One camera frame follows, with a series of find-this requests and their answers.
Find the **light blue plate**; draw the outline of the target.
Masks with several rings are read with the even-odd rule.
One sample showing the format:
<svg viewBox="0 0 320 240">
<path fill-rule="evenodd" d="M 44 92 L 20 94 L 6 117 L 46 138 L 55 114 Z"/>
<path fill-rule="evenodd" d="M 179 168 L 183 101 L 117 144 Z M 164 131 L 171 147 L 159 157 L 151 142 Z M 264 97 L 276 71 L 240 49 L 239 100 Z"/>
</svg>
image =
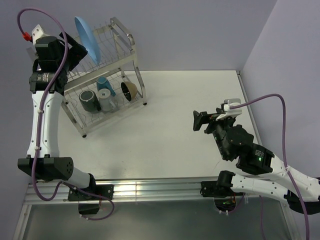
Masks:
<svg viewBox="0 0 320 240">
<path fill-rule="evenodd" d="M 82 45 L 87 50 L 91 60 L 96 65 L 99 65 L 101 62 L 100 47 L 94 36 L 93 30 L 88 23 L 79 16 L 74 17 L 74 22 Z"/>
</svg>

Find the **white mug blue handle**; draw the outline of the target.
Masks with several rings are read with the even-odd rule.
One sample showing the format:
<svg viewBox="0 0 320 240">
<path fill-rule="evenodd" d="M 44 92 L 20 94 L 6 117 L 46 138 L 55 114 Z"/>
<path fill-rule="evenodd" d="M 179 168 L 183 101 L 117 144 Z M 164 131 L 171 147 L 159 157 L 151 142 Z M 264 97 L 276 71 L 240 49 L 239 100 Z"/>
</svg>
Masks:
<svg viewBox="0 0 320 240">
<path fill-rule="evenodd" d="M 96 88 L 97 91 L 100 91 L 102 89 L 108 89 L 112 97 L 116 96 L 116 92 L 114 91 L 112 85 L 110 84 L 109 80 L 104 76 L 100 76 L 97 78 Z"/>
</svg>

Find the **black mug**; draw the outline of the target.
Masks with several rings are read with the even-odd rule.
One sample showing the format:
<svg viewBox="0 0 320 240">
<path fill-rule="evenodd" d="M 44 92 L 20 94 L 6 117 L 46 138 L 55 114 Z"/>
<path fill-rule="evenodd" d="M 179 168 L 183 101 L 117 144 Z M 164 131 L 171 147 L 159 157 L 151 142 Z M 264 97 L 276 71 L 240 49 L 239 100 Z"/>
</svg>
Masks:
<svg viewBox="0 0 320 240">
<path fill-rule="evenodd" d="M 84 90 L 79 95 L 79 100 L 85 111 L 93 113 L 102 110 L 96 93 L 93 90 Z"/>
</svg>

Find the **light grey cup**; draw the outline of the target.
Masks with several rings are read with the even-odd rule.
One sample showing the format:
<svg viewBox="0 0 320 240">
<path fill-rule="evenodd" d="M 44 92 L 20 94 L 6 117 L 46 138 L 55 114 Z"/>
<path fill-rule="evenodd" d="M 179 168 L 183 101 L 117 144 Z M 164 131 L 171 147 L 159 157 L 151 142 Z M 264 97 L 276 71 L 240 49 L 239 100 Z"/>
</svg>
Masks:
<svg viewBox="0 0 320 240">
<path fill-rule="evenodd" d="M 107 88 L 100 89 L 97 93 L 100 107 L 104 112 L 116 111 L 117 105 L 113 101 L 111 91 Z"/>
</svg>

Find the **black bowl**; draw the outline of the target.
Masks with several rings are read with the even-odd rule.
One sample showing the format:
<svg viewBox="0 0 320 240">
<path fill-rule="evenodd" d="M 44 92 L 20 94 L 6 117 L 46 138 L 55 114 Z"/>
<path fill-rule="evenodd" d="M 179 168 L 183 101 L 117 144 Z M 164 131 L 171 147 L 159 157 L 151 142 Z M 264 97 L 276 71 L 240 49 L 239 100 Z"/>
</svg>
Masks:
<svg viewBox="0 0 320 240">
<path fill-rule="evenodd" d="M 120 84 L 122 93 L 124 94 L 124 97 L 131 102 L 137 95 L 138 89 L 137 86 L 130 82 L 130 81 L 124 81 Z"/>
</svg>

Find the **white plate green rim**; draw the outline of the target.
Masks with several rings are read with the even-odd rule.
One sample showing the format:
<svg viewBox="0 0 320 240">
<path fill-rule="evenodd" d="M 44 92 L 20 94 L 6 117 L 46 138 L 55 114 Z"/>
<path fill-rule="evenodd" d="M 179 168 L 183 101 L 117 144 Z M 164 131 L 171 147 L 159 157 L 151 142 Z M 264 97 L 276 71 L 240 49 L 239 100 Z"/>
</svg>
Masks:
<svg viewBox="0 0 320 240">
<path fill-rule="evenodd" d="M 68 82 L 74 81 L 78 78 L 81 78 L 87 74 L 86 71 L 70 71 L 68 73 Z"/>
</svg>

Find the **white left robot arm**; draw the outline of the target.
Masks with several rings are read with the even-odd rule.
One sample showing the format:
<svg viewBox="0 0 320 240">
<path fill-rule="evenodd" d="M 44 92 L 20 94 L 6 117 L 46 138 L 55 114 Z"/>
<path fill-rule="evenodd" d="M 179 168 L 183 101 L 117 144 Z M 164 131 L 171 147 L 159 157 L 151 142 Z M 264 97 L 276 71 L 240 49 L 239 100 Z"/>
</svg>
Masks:
<svg viewBox="0 0 320 240">
<path fill-rule="evenodd" d="M 68 71 L 87 55 L 87 51 L 64 32 L 59 38 L 44 33 L 24 33 L 23 37 L 33 42 L 37 58 L 29 78 L 33 102 L 31 139 L 26 157 L 18 159 L 18 168 L 32 178 L 33 189 L 43 201 L 53 200 L 58 191 L 54 190 L 51 197 L 42 195 L 37 186 L 39 180 L 57 180 L 58 186 L 70 187 L 80 201 L 110 202 L 112 191 L 104 187 L 99 192 L 94 176 L 77 169 L 71 157 L 61 157 L 58 145 L 59 112 Z"/>
</svg>

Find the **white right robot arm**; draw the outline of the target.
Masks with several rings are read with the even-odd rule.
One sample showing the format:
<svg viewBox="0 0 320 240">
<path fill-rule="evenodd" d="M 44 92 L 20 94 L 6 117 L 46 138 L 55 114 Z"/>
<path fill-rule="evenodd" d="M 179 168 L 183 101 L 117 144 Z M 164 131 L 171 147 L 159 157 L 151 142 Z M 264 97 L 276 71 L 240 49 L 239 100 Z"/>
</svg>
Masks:
<svg viewBox="0 0 320 240">
<path fill-rule="evenodd" d="M 288 203 L 297 213 L 308 215 L 320 212 L 320 179 L 309 177 L 294 168 L 285 166 L 272 151 L 254 143 L 254 136 L 236 118 L 220 118 L 216 113 L 193 111 L 193 131 L 206 125 L 204 133 L 213 135 L 221 158 L 237 160 L 236 167 L 252 177 L 230 170 L 222 170 L 217 180 L 201 182 L 203 197 L 226 198 L 232 195 L 254 194 Z"/>
</svg>

